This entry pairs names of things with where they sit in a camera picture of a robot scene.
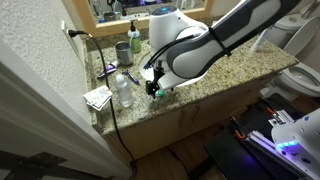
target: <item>granite countertop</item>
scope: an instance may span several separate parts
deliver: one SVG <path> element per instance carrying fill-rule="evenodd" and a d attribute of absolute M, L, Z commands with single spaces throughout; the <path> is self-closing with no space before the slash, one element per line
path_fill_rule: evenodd
<path fill-rule="evenodd" d="M 251 52 L 250 47 L 254 40 L 255 38 L 233 50 L 232 56 L 229 58 L 220 58 L 211 66 L 205 77 L 200 81 L 188 86 L 177 87 L 172 92 L 167 91 L 164 97 L 155 100 L 146 94 L 145 80 L 140 75 L 138 69 L 140 61 L 149 54 L 150 50 L 148 41 L 142 41 L 142 51 L 134 54 L 134 64 L 130 67 L 119 66 L 118 70 L 109 77 L 110 89 L 114 93 L 113 102 L 119 130 L 133 127 L 188 104 L 298 63 L 295 57 L 285 53 L 269 42 L 263 43 L 257 52 Z M 89 52 L 85 50 L 85 53 L 88 90 L 92 90 L 105 84 L 103 79 L 99 80 L 96 78 L 96 75 L 102 70 L 102 63 L 97 50 Z M 112 62 L 116 59 L 113 47 L 104 48 L 103 54 L 107 62 Z M 125 69 L 129 69 L 131 74 L 141 83 L 141 86 L 131 83 L 134 102 L 129 108 L 123 108 L 119 104 L 114 87 L 115 75 Z M 99 128 L 95 128 L 101 135 L 115 132 L 109 103 L 100 112 L 92 110 L 92 121 L 93 124 L 99 124 Z"/>

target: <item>toilet tank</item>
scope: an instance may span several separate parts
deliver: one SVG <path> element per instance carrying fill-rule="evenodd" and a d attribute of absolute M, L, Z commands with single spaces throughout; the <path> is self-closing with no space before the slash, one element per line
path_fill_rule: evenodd
<path fill-rule="evenodd" d="M 307 22 L 301 14 L 293 14 L 281 18 L 269 31 L 266 39 L 283 49 L 293 35 Z"/>

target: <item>floor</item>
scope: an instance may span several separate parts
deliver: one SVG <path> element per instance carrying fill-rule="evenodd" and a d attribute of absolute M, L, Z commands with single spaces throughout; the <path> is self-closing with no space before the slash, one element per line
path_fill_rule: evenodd
<path fill-rule="evenodd" d="M 306 97 L 298 97 L 292 104 L 306 114 L 320 108 L 320 101 Z M 186 171 L 191 171 L 208 157 L 203 145 L 227 123 L 225 121 L 214 125 L 138 159 L 138 173 L 132 180 L 187 180 Z M 175 158 L 171 151 L 177 154 L 182 162 Z M 213 167 L 201 177 L 201 180 L 209 179 L 222 180 L 224 177 L 217 167 Z"/>

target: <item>robotic arm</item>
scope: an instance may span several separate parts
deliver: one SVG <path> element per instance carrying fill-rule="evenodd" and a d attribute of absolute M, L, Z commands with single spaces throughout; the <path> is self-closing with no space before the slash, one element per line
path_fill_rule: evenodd
<path fill-rule="evenodd" d="M 154 69 L 154 80 L 146 83 L 147 93 L 155 97 L 159 89 L 171 89 L 200 77 L 219 58 L 230 56 L 233 49 L 274 24 L 299 2 L 243 0 L 209 28 L 175 7 L 155 10 L 150 18 L 149 38 L 151 56 L 158 57 L 145 66 Z"/>

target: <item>bathroom vanity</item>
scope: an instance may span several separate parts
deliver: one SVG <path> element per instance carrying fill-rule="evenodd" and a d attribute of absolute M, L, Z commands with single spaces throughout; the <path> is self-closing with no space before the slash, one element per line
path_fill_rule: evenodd
<path fill-rule="evenodd" d="M 109 77 L 120 134 L 134 158 L 241 114 L 256 102 L 260 90 L 281 70 L 298 63 L 295 57 L 269 42 L 257 52 L 251 52 L 254 40 L 232 51 L 232 56 L 219 59 L 201 80 L 176 87 L 157 99 L 146 94 L 145 80 L 138 70 L 140 61 L 150 50 L 148 41 L 142 41 L 142 51 L 134 54 L 134 64 L 120 66 Z M 102 63 L 97 50 L 85 50 L 85 53 L 88 90 L 92 90 L 105 83 L 96 78 L 102 71 Z M 103 49 L 103 53 L 109 62 L 116 59 L 113 47 Z M 115 75 L 126 69 L 141 83 L 141 86 L 131 84 L 134 102 L 130 108 L 120 106 L 113 85 Z M 92 110 L 92 123 L 113 152 L 128 164 L 131 159 L 115 133 L 109 103 L 101 112 Z"/>

